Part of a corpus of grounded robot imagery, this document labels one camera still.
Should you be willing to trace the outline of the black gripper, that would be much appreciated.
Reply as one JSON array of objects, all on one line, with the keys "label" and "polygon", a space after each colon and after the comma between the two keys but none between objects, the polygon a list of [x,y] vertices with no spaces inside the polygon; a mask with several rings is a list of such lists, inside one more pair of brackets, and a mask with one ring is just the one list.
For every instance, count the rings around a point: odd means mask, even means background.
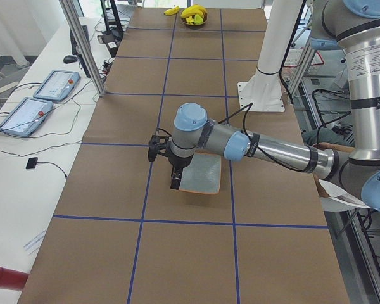
[{"label": "black gripper", "polygon": [[179,157],[172,153],[171,151],[168,152],[168,160],[170,164],[172,165],[172,174],[171,174],[171,184],[170,188],[174,190],[178,190],[181,185],[182,180],[182,169],[186,168],[190,165],[191,160],[193,159],[193,155],[188,157]]}]

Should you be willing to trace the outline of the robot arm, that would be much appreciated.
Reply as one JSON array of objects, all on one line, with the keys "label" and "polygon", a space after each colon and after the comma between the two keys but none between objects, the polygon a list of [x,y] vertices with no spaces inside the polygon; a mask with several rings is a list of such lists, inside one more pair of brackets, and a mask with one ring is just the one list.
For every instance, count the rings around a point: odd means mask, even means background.
[{"label": "robot arm", "polygon": [[280,141],[211,120],[196,103],[179,107],[167,142],[171,188],[197,148],[227,160],[255,157],[313,173],[380,212],[380,1],[317,1],[312,32],[334,39],[346,52],[355,147],[351,153]]}]

